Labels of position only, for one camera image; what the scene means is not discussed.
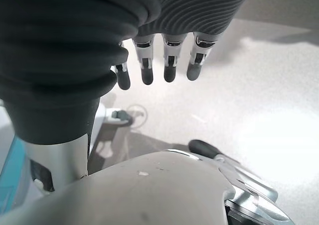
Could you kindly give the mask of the right robot hand dark palm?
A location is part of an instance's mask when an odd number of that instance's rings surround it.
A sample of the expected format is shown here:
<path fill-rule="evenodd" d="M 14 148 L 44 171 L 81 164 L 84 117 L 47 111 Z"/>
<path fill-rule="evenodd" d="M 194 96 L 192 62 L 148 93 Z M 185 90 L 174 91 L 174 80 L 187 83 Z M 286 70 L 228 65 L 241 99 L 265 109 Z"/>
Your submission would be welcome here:
<path fill-rule="evenodd" d="M 123 41 L 135 45 L 144 84 L 153 81 L 153 41 L 164 40 L 164 79 L 175 78 L 194 34 L 194 81 L 244 0 L 0 0 L 0 97 L 26 143 L 33 181 L 53 192 L 87 175 L 101 96 L 130 78 Z"/>

